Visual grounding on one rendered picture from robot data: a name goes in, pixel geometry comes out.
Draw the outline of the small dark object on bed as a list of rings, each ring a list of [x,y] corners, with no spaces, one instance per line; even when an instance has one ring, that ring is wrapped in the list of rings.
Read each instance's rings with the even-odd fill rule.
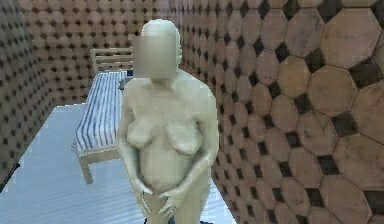
[[[126,71],[127,76],[119,81],[119,90],[124,90],[125,85],[133,78],[133,70],[129,69]]]

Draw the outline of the wooden bed with striped cover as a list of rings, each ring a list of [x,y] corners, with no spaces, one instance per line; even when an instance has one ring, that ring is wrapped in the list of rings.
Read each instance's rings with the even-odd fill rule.
[[[133,70],[133,48],[94,48],[90,56],[95,77],[72,144],[86,184],[93,183],[91,164],[119,158],[119,81],[127,76],[127,70]]]

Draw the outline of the pale green human statue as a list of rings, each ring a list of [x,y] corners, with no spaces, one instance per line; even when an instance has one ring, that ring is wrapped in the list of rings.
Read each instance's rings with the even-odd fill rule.
[[[200,224],[219,151],[216,98],[179,68],[180,33],[147,22],[124,87],[117,145],[145,224]]]

